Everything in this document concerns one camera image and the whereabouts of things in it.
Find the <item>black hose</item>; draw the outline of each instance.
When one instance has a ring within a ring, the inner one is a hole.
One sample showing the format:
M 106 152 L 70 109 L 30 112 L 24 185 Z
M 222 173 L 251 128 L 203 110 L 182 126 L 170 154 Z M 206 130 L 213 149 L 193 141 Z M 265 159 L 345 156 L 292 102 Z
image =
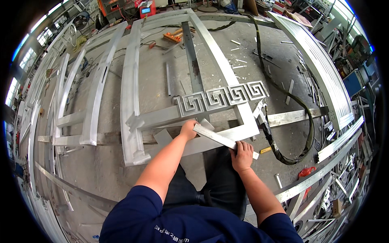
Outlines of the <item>black hose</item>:
M 218 27 L 218 28 L 216 28 L 216 29 L 207 29 L 207 30 L 208 30 L 208 31 L 218 31 L 218 30 L 223 30 L 223 29 L 225 29 L 225 28 L 230 27 L 231 25 L 233 25 L 233 24 L 235 24 L 235 23 L 236 23 L 235 21 L 231 21 L 231 22 L 229 22 L 228 24 L 223 25 L 223 26 L 220 26 L 220 27 Z
M 254 25 L 255 25 L 255 29 L 257 31 L 258 57 L 259 57 L 259 62 L 261 64 L 261 70 L 262 70 L 263 74 L 265 75 L 266 81 L 271 83 L 272 86 L 274 86 L 274 88 L 276 88 L 278 91 L 280 91 L 283 94 L 288 95 L 292 99 L 294 99 L 299 105 L 301 105 L 304 108 L 304 110 L 308 114 L 308 117 L 309 117 L 309 133 L 308 133 L 307 141 L 305 142 L 305 147 L 304 147 L 303 152 L 296 159 L 289 159 L 289 158 L 286 158 L 285 156 L 282 155 L 282 153 L 278 149 L 278 146 L 277 146 L 276 142 L 274 141 L 274 138 L 272 136 L 272 131 L 270 130 L 269 124 L 267 122 L 265 122 L 263 124 L 263 132 L 265 134 L 266 140 L 269 142 L 270 146 L 272 147 L 273 153 L 274 153 L 275 157 L 277 158 L 277 160 L 281 161 L 282 163 L 284 163 L 286 165 L 297 164 L 297 163 L 301 162 L 307 156 L 309 150 L 311 150 L 311 148 L 312 148 L 312 144 L 313 144 L 314 136 L 315 136 L 315 129 L 314 129 L 314 122 L 313 122 L 312 114 L 309 111 L 309 108 L 307 107 L 307 105 L 299 97 L 297 97 L 297 96 L 289 93 L 288 91 L 284 90 L 283 88 L 281 88 L 278 84 L 276 84 L 273 81 L 272 77 L 270 77 L 268 75 L 268 73 L 265 71 L 265 66 L 264 66 L 263 60 L 261 58 L 261 39 L 259 37 L 259 30 L 258 30 L 257 22 L 251 15 L 245 15 L 245 16 L 247 16 L 247 17 L 249 17 L 250 19 L 253 20 Z

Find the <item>red plastic bag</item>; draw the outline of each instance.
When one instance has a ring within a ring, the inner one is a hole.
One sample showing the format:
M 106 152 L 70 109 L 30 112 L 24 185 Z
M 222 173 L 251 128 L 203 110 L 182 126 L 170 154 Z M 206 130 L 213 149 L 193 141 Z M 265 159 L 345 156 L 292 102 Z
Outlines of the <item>red plastic bag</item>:
M 298 178 L 300 179 L 301 177 L 306 177 L 307 175 L 309 175 L 311 172 L 314 172 L 315 170 L 316 170 L 316 167 L 304 168 L 304 169 L 302 169 L 302 171 L 299 172 Z M 304 194 L 303 199 L 305 199 L 307 197 L 308 192 L 311 190 L 311 188 L 312 188 L 312 186 L 308 187 L 305 190 L 305 194 Z

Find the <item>person's left hand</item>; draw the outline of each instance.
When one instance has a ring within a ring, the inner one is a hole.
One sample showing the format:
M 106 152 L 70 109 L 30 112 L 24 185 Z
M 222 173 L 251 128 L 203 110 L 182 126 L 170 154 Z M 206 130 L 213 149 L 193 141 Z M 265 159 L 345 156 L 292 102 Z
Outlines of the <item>person's left hand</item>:
M 193 130 L 196 124 L 198 124 L 196 120 L 189 120 L 182 126 L 180 135 L 185 137 L 186 141 L 195 138 L 197 135 L 197 133 Z

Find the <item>workshop floor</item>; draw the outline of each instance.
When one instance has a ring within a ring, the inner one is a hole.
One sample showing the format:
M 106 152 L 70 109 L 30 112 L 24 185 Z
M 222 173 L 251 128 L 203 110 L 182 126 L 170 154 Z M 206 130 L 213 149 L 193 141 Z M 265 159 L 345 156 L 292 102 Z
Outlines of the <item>workshop floor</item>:
M 215 28 L 227 24 L 228 22 L 204 21 L 208 28 Z M 147 31 L 148 33 L 160 33 L 145 38 L 142 42 L 156 40 L 157 45 L 170 47 L 172 43 L 162 38 L 162 34 L 166 32 L 174 32 L 177 28 L 157 28 Z M 259 26 L 261 36 L 262 53 L 265 53 L 273 58 L 273 62 L 281 68 L 264 61 L 265 65 L 270 65 L 273 79 L 285 88 L 289 88 L 291 79 L 294 80 L 292 93 L 300 97 L 310 108 L 317 107 L 313 104 L 312 98 L 308 96 L 308 87 L 303 79 L 303 76 L 297 70 L 299 59 L 296 55 L 297 49 L 293 44 L 280 44 L 280 41 L 290 41 L 281 30 L 276 30 L 264 26 Z M 268 105 L 268 114 L 277 114 L 295 110 L 301 110 L 294 100 L 290 100 L 289 106 L 285 104 L 285 95 L 277 91 L 270 84 L 267 84 L 262 71 L 259 68 L 259 59 L 252 52 L 256 50 L 255 42 L 255 27 L 253 24 L 235 23 L 229 28 L 221 31 L 211 32 L 211 35 L 218 43 L 225 57 L 234 66 L 242 65 L 235 59 L 244 60 L 247 67 L 234 69 L 240 83 L 250 81 L 264 81 L 270 97 L 266 99 Z M 125 35 L 114 55 L 114 60 L 108 72 L 104 92 L 100 106 L 100 116 L 98 121 L 98 133 L 117 132 L 120 131 L 120 88 L 121 76 L 123 70 L 124 54 L 129 36 Z M 236 45 L 231 40 L 241 43 Z M 200 73 L 204 84 L 204 89 L 211 89 L 223 86 L 219 81 L 219 75 L 216 72 L 207 51 L 198 35 L 195 35 L 193 43 L 196 45 L 195 50 L 200 65 Z M 239 50 L 231 51 L 231 49 L 241 47 Z M 91 60 L 99 57 L 104 51 L 105 46 L 98 47 L 86 54 L 86 57 Z M 170 80 L 173 95 L 185 95 L 185 90 L 191 92 L 191 82 L 189 75 L 188 62 L 186 59 L 186 51 L 180 47 L 175 48 L 167 55 L 162 55 L 163 50 L 154 47 L 149 49 L 147 46 L 140 48 L 140 63 L 139 63 L 139 105 L 141 114 L 167 108 L 172 106 L 171 96 L 167 95 L 166 87 L 166 61 L 170 62 Z M 66 114 L 78 112 L 85 107 L 88 98 L 88 91 L 91 80 L 96 69 L 91 71 L 89 77 L 82 77 L 79 74 L 75 78 L 75 83 L 72 86 L 69 96 L 69 106 Z M 46 94 L 42 94 L 42 107 L 47 110 L 50 104 L 52 93 L 54 91 L 56 78 L 50 82 L 50 86 Z M 250 106 L 254 109 L 258 101 L 251 101 Z M 37 136 L 46 135 L 46 119 L 47 114 L 43 114 L 39 118 L 39 124 L 36 131 Z M 236 119 L 232 110 L 219 112 L 210 116 L 210 122 L 227 121 Z M 308 121 L 292 123 L 280 127 L 272 128 L 272 133 L 279 146 L 280 151 L 289 158 L 296 158 L 303 150 L 308 133 Z M 321 133 L 318 130 L 319 121 L 315 119 L 315 138 L 321 141 Z M 65 130 L 65 135 L 81 134 L 82 125 L 75 125 Z M 26 142 L 21 144 L 21 157 L 25 156 Z M 246 140 L 254 146 L 254 150 L 259 152 L 269 146 L 263 132 L 256 136 L 255 141 Z M 44 165 L 44 145 L 38 143 L 36 148 L 35 160 Z M 298 172 L 303 168 L 315 166 L 313 155 L 317 151 L 312 148 L 310 155 L 296 165 L 287 166 L 276 160 L 272 152 L 261 154 L 258 160 L 254 160 L 252 168 L 258 177 L 272 190 L 279 189 L 274 175 L 279 173 L 282 185 L 286 186 L 295 182 L 298 178 Z M 84 146 L 83 149 L 74 151 L 68 156 L 61 156 L 62 169 L 64 180 L 90 193 L 99 195 L 104 198 L 119 201 L 123 199 L 131 187 L 134 185 L 139 175 L 145 168 L 145 165 L 124 167 L 123 151 L 121 144 L 110 146 Z M 188 179 L 200 190 L 206 182 L 204 163 L 201 154 L 195 154 L 182 158 L 181 164 L 186 171 Z M 35 170 L 38 191 L 46 198 L 55 198 L 55 204 L 65 204 L 65 199 L 62 190 L 58 190 L 53 185 L 53 193 L 50 193 L 46 178 L 37 170 Z M 93 212 L 88 205 L 79 199 L 70 195 L 70 200 L 74 211 L 58 212 L 59 220 L 65 231 L 78 232 L 90 242 L 96 241 L 92 238 L 93 235 L 99 235 L 101 226 L 83 227 L 80 224 L 101 224 L 104 218 Z M 313 210 L 306 217 L 312 216 Z M 248 218 L 250 222 L 256 225 L 255 218 Z M 306 230 L 304 221 L 303 229 L 300 235 Z

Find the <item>red welding machine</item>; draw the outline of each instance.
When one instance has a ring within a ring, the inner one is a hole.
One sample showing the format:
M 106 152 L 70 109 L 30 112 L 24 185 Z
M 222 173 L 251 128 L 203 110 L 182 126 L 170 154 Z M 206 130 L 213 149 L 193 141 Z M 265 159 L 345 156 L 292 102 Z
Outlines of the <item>red welding machine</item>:
M 142 2 L 147 2 L 147 1 L 137 0 L 137 1 L 135 1 L 135 7 L 137 8 L 139 5 L 141 5 Z M 144 7 L 144 6 L 140 6 L 139 7 L 139 13 L 140 13 L 140 18 L 141 19 L 143 19 L 146 15 L 148 17 L 152 16 L 152 15 L 155 15 L 156 12 L 157 12 L 157 9 L 155 7 L 155 1 L 154 0 L 152 0 L 152 4 L 149 7 Z

